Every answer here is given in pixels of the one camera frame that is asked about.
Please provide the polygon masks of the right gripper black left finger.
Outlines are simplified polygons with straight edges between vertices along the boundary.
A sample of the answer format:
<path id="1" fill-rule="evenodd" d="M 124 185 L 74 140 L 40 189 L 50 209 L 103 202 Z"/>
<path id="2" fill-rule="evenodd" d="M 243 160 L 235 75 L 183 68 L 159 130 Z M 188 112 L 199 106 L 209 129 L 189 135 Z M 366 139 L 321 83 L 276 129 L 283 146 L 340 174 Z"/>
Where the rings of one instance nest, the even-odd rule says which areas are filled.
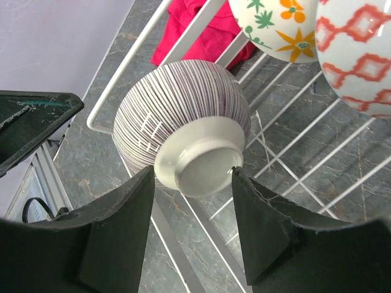
<path id="1" fill-rule="evenodd" d="M 148 166 L 51 221 L 1 221 L 2 292 L 137 292 L 155 193 Z"/>

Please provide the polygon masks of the blue triangle pattern bowl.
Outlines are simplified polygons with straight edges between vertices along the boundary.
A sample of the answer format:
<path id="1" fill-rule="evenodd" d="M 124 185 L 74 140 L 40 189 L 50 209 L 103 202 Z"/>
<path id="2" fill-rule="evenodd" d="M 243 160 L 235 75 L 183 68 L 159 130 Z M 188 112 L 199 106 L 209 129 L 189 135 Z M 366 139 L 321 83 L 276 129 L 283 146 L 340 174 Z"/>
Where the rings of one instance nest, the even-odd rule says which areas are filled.
<path id="1" fill-rule="evenodd" d="M 390 1 L 320 1 L 316 51 L 324 77 L 349 107 L 390 118 Z"/>

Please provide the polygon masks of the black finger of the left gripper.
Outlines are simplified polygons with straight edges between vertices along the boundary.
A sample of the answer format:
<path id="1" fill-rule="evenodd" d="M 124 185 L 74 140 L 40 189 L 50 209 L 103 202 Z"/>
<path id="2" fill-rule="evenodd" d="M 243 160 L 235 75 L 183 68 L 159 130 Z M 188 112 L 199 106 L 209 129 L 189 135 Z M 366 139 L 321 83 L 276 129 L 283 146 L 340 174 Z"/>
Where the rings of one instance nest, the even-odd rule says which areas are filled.
<path id="1" fill-rule="evenodd" d="M 84 108 L 74 93 L 1 91 L 1 176 Z"/>

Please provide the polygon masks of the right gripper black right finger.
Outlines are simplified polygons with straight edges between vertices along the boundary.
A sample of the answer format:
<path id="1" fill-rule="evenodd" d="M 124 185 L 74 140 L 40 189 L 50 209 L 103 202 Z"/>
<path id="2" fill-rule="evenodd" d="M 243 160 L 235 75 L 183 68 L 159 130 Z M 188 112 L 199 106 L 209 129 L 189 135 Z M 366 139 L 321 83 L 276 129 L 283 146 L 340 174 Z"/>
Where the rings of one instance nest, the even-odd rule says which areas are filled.
<path id="1" fill-rule="evenodd" d="M 390 291 L 390 217 L 353 224 L 312 212 L 241 167 L 232 170 L 232 192 L 254 292 Z"/>

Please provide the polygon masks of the white wire dish rack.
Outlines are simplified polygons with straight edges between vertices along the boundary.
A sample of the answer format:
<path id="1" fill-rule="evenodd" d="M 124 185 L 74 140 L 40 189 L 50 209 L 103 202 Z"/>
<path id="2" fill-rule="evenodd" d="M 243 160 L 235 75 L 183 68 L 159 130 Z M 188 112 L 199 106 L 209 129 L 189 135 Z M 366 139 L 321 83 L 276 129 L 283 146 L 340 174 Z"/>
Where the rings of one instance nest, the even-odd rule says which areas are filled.
<path id="1" fill-rule="evenodd" d="M 349 108 L 317 63 L 260 52 L 240 67 L 252 124 L 244 169 L 322 215 L 360 223 L 390 214 L 390 122 Z M 151 217 L 185 292 L 250 292 L 232 191 L 187 198 L 162 190 Z"/>

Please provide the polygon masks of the floral orange green bowl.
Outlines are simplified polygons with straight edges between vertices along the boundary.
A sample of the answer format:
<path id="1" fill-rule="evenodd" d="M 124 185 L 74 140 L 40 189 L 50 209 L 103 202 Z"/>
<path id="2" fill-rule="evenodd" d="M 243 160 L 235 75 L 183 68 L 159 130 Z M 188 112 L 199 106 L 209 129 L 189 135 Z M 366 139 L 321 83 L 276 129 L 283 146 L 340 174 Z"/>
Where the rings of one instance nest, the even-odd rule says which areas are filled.
<path id="1" fill-rule="evenodd" d="M 316 0 L 229 1 L 245 36 L 273 58 L 291 63 L 317 61 Z"/>

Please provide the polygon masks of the purple striped bowl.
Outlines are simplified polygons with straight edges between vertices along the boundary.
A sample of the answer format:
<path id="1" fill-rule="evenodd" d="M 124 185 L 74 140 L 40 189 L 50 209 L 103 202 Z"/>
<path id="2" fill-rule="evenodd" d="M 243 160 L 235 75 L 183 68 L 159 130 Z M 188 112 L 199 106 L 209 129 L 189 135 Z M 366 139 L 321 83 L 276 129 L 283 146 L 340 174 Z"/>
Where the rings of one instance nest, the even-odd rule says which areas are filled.
<path id="1" fill-rule="evenodd" d="M 180 60 L 133 85 L 112 138 L 132 175 L 151 165 L 158 187 L 200 198 L 230 184 L 249 133 L 249 105 L 234 75 L 216 63 Z"/>

